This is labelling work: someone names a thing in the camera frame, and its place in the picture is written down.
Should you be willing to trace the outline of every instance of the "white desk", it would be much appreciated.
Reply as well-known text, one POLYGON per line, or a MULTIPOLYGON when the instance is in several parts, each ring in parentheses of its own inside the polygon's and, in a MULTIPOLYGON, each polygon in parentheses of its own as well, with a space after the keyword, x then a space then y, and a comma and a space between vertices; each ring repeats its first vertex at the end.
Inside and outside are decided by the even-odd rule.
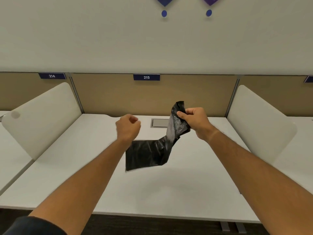
MULTIPOLYGON (((0 111, 0 117, 9 111, 0 111)), ((32 160, 0 122, 0 195, 32 160)))
POLYGON ((273 166, 313 194, 313 117, 291 117, 298 132, 273 166))
MULTIPOLYGON (((165 128, 142 121, 137 139, 159 139, 165 128)), ((210 121, 246 148, 226 118, 210 121)), ((0 207, 33 209, 69 176, 96 157, 115 138, 115 121, 83 114, 0 196, 0 207)), ((192 130, 173 147, 163 166, 125 173, 119 162, 94 213, 258 222, 211 148, 192 130)))

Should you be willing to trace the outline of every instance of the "hand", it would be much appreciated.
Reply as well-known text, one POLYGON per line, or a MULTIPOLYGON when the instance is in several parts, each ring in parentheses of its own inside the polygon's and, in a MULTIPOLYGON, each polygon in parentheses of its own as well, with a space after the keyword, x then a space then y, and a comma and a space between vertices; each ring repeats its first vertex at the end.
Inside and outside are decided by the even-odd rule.
POLYGON ((121 140, 127 144, 137 137, 141 127, 141 122, 137 117, 127 114, 116 121, 117 140, 121 140))
POLYGON ((196 131, 198 138, 208 141, 210 134, 217 130, 210 122, 203 108, 188 108, 186 114, 178 111, 177 115, 187 121, 190 127, 196 131))

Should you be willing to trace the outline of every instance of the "beige partition panel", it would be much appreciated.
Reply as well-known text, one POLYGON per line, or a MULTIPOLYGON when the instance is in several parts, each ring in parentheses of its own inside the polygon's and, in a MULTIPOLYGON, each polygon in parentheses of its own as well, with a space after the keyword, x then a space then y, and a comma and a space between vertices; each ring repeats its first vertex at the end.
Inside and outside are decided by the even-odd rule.
POLYGON ((66 78, 41 79, 38 73, 0 73, 0 110, 13 110, 62 82, 72 88, 68 76, 66 78))
POLYGON ((245 85, 287 116, 313 116, 313 83, 307 76, 242 76, 245 85))
POLYGON ((132 74, 72 74, 85 113, 167 116, 176 101, 201 106, 224 117, 234 75, 161 75, 160 81, 134 81, 132 74))

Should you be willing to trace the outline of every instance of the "white wall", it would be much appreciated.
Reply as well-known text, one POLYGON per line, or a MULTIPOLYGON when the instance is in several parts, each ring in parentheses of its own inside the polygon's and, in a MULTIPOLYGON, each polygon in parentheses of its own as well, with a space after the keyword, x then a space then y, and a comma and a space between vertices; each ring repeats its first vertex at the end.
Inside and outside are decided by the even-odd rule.
POLYGON ((1 0, 0 71, 313 74, 313 0, 1 0))

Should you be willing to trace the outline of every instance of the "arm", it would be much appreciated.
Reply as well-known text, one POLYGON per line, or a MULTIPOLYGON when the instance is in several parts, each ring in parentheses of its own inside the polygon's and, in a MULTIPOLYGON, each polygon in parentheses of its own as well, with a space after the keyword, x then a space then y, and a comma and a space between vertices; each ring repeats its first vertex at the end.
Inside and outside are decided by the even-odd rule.
POLYGON ((312 233, 310 192, 221 133, 211 125, 203 108, 186 109, 186 113, 177 115, 211 146, 271 235, 312 233))
POLYGON ((123 153, 140 130, 140 121, 125 115, 116 122, 117 139, 73 174, 29 216, 45 219, 67 234, 81 234, 123 153))

